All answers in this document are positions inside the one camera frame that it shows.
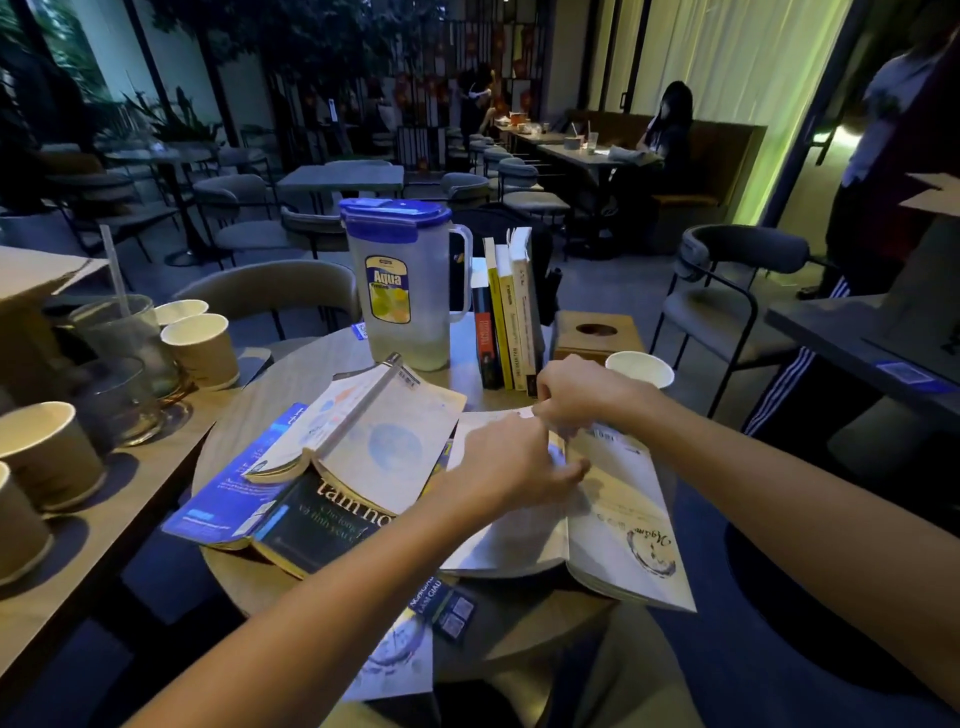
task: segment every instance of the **round wooden table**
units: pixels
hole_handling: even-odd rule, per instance
[[[454,324],[450,333],[450,367],[422,374],[423,378],[467,395],[467,410],[512,409],[533,402],[516,391],[482,387],[472,314]],[[350,328],[324,336],[277,362],[237,397],[213,427],[197,463],[193,492],[291,404],[309,404],[333,375],[371,364],[368,343],[358,341]],[[251,556],[250,549],[201,551],[224,591],[248,616],[269,607],[297,583],[280,568]],[[487,677],[549,654],[601,623],[614,604],[579,589],[564,570],[526,579],[466,579],[458,588],[476,599],[477,610],[462,644],[434,640],[434,674],[439,682]]]

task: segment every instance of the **sticker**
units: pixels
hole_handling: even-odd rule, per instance
[[[365,264],[373,316],[388,324],[409,324],[410,279],[406,264],[381,255],[369,256]]]

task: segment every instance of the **woman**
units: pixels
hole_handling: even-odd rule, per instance
[[[636,148],[660,159],[613,171],[611,199],[604,208],[612,241],[600,239],[571,245],[567,252],[589,260],[609,260],[636,249],[656,224],[660,206],[653,195],[680,194],[691,186],[689,131],[693,123],[693,94],[682,81],[663,92],[660,112],[650,122]]]

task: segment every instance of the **hand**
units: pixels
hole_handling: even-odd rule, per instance
[[[652,387],[571,354],[551,361],[537,377],[534,414],[558,430],[580,429],[595,422],[615,425],[617,406]]]
[[[556,465],[547,449],[549,431],[536,417],[510,415],[473,430],[464,459],[452,472],[469,483],[489,521],[508,511],[566,500],[590,464],[578,459]]]

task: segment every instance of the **dark book cover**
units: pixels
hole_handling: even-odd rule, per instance
[[[496,350],[493,298],[490,287],[473,289],[473,322],[477,333],[477,364],[484,389],[503,389],[503,369]]]

